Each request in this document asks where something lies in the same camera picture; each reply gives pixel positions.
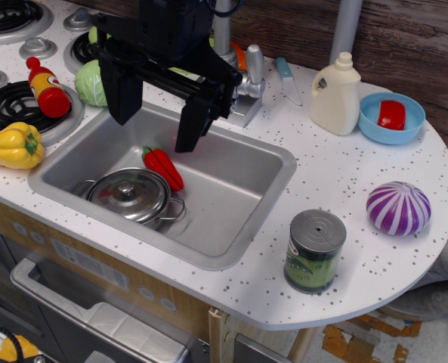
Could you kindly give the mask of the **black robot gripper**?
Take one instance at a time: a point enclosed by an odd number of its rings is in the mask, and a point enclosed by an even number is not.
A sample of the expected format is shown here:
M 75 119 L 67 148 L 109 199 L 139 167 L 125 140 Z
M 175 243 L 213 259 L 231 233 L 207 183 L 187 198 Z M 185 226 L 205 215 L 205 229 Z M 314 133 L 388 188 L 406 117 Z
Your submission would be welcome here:
M 185 100 L 177 153 L 193 152 L 218 117 L 228 117 L 240 72 L 210 45 L 215 1 L 141 1 L 137 18 L 95 14 L 95 51 L 107 107 L 119 125 L 141 108 L 143 82 Z M 237 2 L 229 13 L 243 6 Z

